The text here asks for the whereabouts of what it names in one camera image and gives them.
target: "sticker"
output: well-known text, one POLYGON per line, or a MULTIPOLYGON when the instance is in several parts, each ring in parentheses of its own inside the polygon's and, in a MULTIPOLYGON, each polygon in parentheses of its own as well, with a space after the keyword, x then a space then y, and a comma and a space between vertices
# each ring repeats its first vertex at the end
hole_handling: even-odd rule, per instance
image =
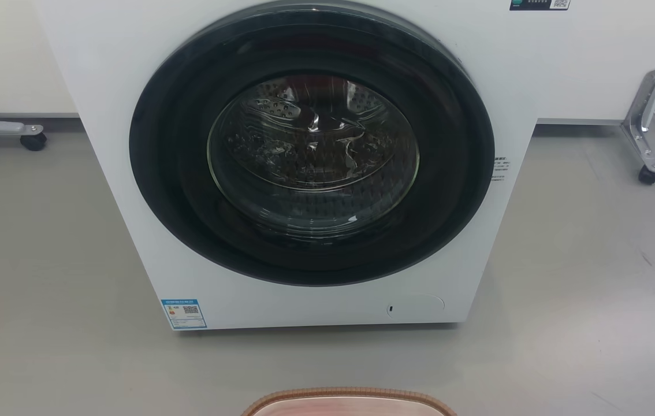
POLYGON ((504 181, 509 170, 510 163, 507 161, 507 158, 494 158, 494 176, 492 176, 492 182, 504 181))
POLYGON ((196 299, 162 299, 161 302, 173 329, 205 329, 207 327, 196 299))
POLYGON ((571 0, 512 0, 510 10, 568 10, 571 0))

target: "front-loading washing machine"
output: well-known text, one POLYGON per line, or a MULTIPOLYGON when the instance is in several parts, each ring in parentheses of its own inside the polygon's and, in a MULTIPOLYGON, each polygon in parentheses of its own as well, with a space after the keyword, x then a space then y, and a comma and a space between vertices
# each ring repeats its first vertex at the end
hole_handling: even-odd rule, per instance
POLYGON ((173 329, 467 318, 556 16, 502 2, 39 2, 173 329), (536 39, 520 42, 521 39, 536 39))

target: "black door rim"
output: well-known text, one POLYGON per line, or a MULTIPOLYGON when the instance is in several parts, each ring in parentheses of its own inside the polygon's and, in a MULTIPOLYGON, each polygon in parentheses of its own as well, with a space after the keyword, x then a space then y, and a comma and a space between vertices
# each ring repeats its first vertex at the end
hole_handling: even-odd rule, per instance
POLYGON ((164 226, 232 271, 311 287, 388 276, 454 239, 491 182, 491 123, 459 63, 398 20, 348 3, 273 3, 219 21, 179 47, 143 90, 130 128, 135 179, 164 226), (304 73, 380 92, 407 117, 420 145, 418 177, 404 200, 381 224, 329 250, 249 224, 201 159, 214 119, 233 97, 266 79, 304 73))

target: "floor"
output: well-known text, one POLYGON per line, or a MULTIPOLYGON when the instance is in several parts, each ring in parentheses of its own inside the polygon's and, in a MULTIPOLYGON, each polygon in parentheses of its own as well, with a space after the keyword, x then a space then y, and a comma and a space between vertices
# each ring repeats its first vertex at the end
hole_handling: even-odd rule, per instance
POLYGON ((655 414, 655 185, 629 146, 537 130, 465 324, 180 334, 87 137, 0 139, 0 414, 237 416, 327 385, 461 416, 655 414))

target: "door glass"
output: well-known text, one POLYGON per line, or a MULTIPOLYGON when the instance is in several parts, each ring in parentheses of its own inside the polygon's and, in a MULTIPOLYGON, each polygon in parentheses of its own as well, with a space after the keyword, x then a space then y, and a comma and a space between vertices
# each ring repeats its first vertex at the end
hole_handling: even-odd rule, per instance
POLYGON ((391 211, 419 164, 392 103, 328 75, 271 79, 235 97, 211 129, 208 158, 222 194, 261 230, 327 244, 391 211))

